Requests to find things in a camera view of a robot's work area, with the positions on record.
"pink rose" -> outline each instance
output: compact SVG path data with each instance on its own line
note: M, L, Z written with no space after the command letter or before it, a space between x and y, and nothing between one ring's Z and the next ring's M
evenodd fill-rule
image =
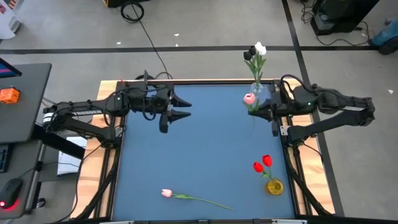
M253 93L248 93L244 96L243 101L247 105L252 105L256 101L256 96Z
M173 195L173 192L169 189L162 189L162 195L164 197L171 197Z

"concrete floor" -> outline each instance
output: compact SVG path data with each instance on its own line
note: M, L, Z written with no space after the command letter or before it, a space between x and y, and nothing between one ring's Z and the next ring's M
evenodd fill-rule
M319 46L310 24L300 20L299 0L288 3L300 45ZM151 0L143 6L142 22L157 47L252 45L258 40L267 46L293 46L280 0ZM365 18L369 29L381 30L386 17L398 16L397 7L395 0L380 0ZM145 69L150 74L163 70L152 52L1 55L1 49L150 47L139 24L127 24L119 11L107 9L102 1L30 0L23 2L17 14L24 25L17 37L1 42L0 57L13 64L52 63L45 95L53 101L92 99L101 80L132 79ZM363 42L366 38L361 34L333 34L322 40L343 37ZM398 54L383 56L366 50L302 53L311 82L346 95L371 96L376 105L376 120L370 126L325 133L345 215L398 219L398 152L394 150L398 144ZM242 51L161 52L160 56L174 78L250 77ZM301 77L293 49L270 50L267 58L264 77L279 78L285 73ZM51 182L46 187L41 194L51 201L48 207L14 223L52 222L68 213L73 181ZM54 197L62 187L68 190Z

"orange object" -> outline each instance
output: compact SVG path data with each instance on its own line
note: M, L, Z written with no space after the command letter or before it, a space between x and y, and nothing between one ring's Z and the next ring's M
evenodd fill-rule
M17 103L19 99L19 91L15 88L0 90L0 102L5 104Z

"blue table surface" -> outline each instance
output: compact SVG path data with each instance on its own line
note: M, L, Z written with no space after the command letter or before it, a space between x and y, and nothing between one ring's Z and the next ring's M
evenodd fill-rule
M185 85L176 94L192 103L175 108L192 115L159 131L159 118L146 121L129 113L126 121L113 220L198 220L293 218L294 210L279 137L271 124L248 115L242 104L249 85ZM269 97L265 86L261 98ZM285 185L269 195L252 165L272 156L272 175ZM197 200L166 198L162 189Z

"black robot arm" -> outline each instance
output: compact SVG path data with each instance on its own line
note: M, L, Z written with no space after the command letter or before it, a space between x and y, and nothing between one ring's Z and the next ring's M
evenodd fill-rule
M284 116L311 114L315 110L325 114L334 114L342 111L332 118L324 119L308 126L289 127L287 129L289 144L298 143L311 135L344 125L367 126L374 120L374 105L371 98L345 96L337 90L322 88L316 84L311 87L302 84L294 90L290 90L294 97L291 98L285 85L282 77L280 82L277 83L279 90L273 88L271 98L267 99L259 107L258 111L249 112L249 114L276 122Z
M97 138L100 142L109 143L114 147L118 136L114 126L108 123L106 115L111 123L115 117L123 117L131 110L142 112L145 119L153 120L156 114L160 114L159 129L167 133L168 123L190 116L190 113L175 111L172 107L189 107L190 103L181 100L174 92L174 85L169 83L148 84L145 81L125 83L125 86L110 94L104 100L61 102L44 109L43 127L47 132L57 132L64 129ZM74 116L103 114L107 127L99 128L91 124L73 119Z

